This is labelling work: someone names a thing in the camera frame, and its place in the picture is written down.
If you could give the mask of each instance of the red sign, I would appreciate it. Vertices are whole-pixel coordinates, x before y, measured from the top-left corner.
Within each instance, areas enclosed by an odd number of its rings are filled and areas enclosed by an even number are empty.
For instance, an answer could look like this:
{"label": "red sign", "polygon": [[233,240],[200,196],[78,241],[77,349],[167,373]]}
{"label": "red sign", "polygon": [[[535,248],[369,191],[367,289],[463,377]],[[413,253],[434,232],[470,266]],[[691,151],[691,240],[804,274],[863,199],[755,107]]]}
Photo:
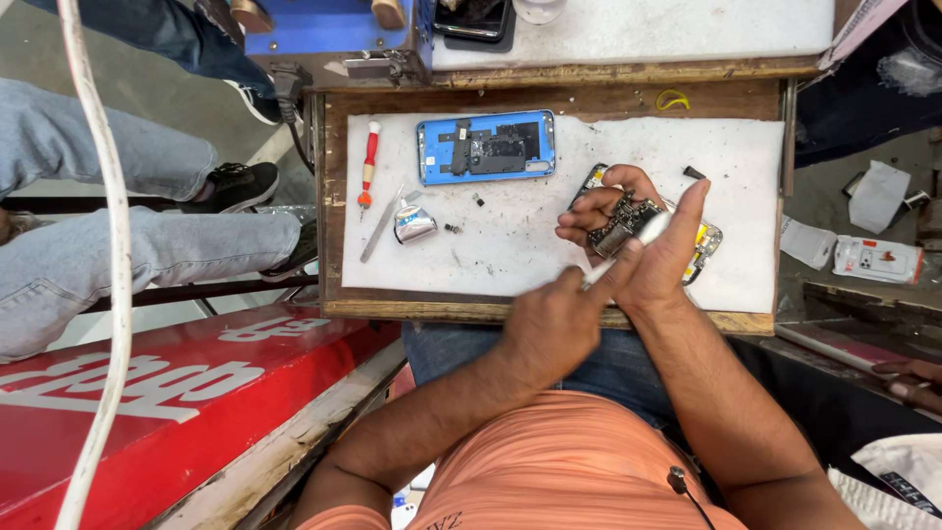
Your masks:
{"label": "red sign", "polygon": [[[398,337],[279,304],[135,334],[82,528],[138,528]],[[52,528],[110,341],[0,366],[0,527]]]}

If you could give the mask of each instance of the blue machine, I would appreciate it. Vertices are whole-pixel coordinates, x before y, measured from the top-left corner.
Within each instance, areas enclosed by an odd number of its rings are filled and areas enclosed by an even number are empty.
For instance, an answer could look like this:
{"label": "blue machine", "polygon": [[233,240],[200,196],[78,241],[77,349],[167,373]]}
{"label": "blue machine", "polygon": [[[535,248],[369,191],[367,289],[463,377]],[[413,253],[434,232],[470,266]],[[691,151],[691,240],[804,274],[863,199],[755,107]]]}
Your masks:
{"label": "blue machine", "polygon": [[315,89],[428,85],[435,0],[398,0],[402,29],[380,28],[368,0],[255,0],[274,23],[245,36],[245,53],[267,72],[297,62]]}

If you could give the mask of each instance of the blue phone back cover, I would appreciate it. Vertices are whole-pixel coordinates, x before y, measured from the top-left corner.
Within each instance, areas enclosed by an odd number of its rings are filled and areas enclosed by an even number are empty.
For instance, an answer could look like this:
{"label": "blue phone back cover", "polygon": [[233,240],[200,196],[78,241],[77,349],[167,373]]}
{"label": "blue phone back cover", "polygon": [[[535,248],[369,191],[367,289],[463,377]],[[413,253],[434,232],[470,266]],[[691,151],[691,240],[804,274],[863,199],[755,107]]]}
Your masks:
{"label": "blue phone back cover", "polygon": [[528,112],[509,112],[506,114],[489,114],[466,118],[471,120],[469,131],[488,129],[491,134],[497,133],[501,125],[527,124],[537,122],[540,124],[540,156],[529,161],[544,161],[549,164],[545,171],[522,171],[512,173],[471,174],[470,170],[461,175],[442,173],[442,165],[450,164],[455,150],[454,141],[438,141],[440,135],[454,135],[455,124],[464,118],[449,120],[429,120],[419,123],[415,128],[416,140],[421,144],[420,135],[424,133],[425,149],[419,149],[419,176],[422,184],[455,184],[459,182],[481,182],[485,180],[502,180],[505,178],[529,178],[534,176],[548,176],[556,171],[556,145],[555,123],[551,110],[531,110]]}

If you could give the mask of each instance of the yellow rubber band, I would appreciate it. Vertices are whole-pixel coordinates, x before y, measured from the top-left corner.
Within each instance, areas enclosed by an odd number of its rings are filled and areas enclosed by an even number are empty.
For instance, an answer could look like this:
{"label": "yellow rubber band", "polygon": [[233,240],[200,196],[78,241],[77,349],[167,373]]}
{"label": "yellow rubber band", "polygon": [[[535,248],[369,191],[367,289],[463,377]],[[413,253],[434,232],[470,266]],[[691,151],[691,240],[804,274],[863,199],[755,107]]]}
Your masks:
{"label": "yellow rubber band", "polygon": [[[674,99],[672,99],[671,101],[668,101],[667,104],[665,105],[665,104],[661,103],[661,99],[662,99],[664,96],[676,96],[676,97],[675,97]],[[682,92],[682,91],[676,91],[676,90],[674,90],[674,89],[668,89],[668,90],[666,90],[666,91],[661,92],[661,93],[658,95],[658,99],[655,100],[654,105],[655,105],[655,107],[658,108],[658,110],[667,110],[667,109],[670,108],[671,105],[673,105],[674,103],[679,103],[679,104],[683,105],[684,107],[686,107],[687,110],[690,110],[690,100],[687,99],[687,96],[684,95],[684,92]]]}

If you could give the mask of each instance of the red screwdriver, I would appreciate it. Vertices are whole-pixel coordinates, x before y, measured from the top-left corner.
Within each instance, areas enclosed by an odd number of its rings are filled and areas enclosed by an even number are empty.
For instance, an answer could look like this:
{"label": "red screwdriver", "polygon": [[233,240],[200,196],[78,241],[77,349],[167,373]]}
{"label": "red screwdriver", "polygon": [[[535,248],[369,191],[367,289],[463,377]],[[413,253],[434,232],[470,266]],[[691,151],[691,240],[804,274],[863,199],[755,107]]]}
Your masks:
{"label": "red screwdriver", "polygon": [[356,202],[362,209],[369,209],[373,204],[373,198],[369,196],[369,183],[373,181],[373,172],[376,170],[376,147],[380,143],[380,129],[382,125],[379,122],[369,123],[369,140],[366,141],[366,160],[363,161],[363,193],[356,198]]}

